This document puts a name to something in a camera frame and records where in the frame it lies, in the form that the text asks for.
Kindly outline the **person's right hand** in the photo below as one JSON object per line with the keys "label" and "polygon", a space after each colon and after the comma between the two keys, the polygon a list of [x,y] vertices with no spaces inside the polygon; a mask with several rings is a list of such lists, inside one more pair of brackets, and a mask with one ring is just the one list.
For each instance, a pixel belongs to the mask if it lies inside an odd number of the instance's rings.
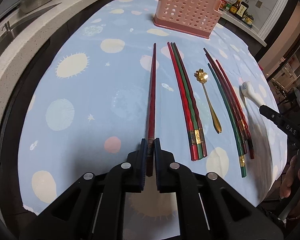
{"label": "person's right hand", "polygon": [[[296,164],[298,161],[298,156],[294,155],[294,157],[290,160],[290,167],[287,170],[286,176],[280,186],[280,198],[288,198],[292,191],[292,185],[296,178]],[[298,179],[300,180],[300,168],[298,170]],[[300,200],[298,201],[296,207],[290,211],[288,215],[289,219],[296,220],[300,218]]]}

